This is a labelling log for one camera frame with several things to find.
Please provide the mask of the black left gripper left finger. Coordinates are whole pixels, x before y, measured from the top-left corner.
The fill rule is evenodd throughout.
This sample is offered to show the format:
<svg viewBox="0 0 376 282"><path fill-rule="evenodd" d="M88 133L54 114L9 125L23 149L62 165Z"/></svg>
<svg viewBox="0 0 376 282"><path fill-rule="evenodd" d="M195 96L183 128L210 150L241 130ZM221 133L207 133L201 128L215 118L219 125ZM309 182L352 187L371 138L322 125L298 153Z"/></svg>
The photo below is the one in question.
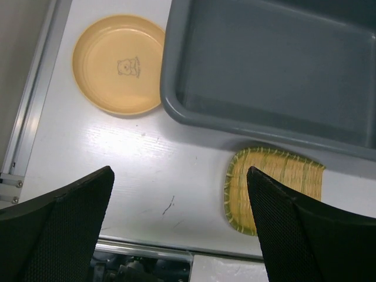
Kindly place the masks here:
<svg viewBox="0 0 376 282"><path fill-rule="evenodd" d="M1 281L85 281L114 180L105 166L1 209Z"/></svg>

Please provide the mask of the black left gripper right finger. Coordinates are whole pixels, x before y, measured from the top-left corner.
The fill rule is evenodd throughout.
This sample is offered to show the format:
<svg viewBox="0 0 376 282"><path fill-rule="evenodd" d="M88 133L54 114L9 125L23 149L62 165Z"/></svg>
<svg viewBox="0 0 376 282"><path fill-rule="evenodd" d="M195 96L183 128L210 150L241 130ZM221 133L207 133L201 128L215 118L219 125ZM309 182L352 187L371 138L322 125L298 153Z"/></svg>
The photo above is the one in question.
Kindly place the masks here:
<svg viewBox="0 0 376 282"><path fill-rule="evenodd" d="M375 219L297 192L258 168L247 189L269 281L375 281Z"/></svg>

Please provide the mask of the woven bamboo tray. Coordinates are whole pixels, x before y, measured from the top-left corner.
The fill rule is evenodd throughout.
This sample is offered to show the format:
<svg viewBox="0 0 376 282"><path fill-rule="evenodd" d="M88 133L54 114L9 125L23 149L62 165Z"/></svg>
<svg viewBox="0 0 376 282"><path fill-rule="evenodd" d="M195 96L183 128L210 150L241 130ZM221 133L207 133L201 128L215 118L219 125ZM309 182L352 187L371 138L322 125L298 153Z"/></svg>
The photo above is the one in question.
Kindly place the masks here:
<svg viewBox="0 0 376 282"><path fill-rule="evenodd" d="M264 146L241 149L232 158L224 181L224 212L228 223L240 233L256 236L247 172L256 167L289 188L321 200L325 166L305 156Z"/></svg>

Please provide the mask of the yellow bear plate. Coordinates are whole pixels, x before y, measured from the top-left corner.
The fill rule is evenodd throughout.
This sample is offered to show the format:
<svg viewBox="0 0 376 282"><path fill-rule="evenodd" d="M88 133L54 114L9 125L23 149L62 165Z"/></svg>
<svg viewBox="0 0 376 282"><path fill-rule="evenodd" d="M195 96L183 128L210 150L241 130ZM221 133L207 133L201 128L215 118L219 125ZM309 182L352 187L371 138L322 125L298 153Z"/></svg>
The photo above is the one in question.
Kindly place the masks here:
<svg viewBox="0 0 376 282"><path fill-rule="evenodd" d="M161 104L165 31L136 15L112 15L89 26L72 54L83 96L114 115L141 115Z"/></svg>

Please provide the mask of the grey plastic bin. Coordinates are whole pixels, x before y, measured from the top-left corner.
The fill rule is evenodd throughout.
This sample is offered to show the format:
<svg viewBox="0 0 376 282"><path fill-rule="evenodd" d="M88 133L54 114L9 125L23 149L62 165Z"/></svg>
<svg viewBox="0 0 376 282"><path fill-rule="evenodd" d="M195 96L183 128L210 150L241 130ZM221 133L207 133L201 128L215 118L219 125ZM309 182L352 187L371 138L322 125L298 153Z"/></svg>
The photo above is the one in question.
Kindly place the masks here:
<svg viewBox="0 0 376 282"><path fill-rule="evenodd" d="M374 1L173 1L160 94L191 126L375 159Z"/></svg>

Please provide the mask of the aluminium table edge rail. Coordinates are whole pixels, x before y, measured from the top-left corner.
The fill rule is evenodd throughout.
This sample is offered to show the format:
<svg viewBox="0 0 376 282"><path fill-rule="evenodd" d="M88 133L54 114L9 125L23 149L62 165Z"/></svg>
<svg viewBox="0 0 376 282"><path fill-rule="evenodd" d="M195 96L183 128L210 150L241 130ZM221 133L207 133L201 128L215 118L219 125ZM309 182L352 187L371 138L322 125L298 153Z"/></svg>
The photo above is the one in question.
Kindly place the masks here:
<svg viewBox="0 0 376 282"><path fill-rule="evenodd" d="M1 1L1 207L19 202L71 1Z"/></svg>

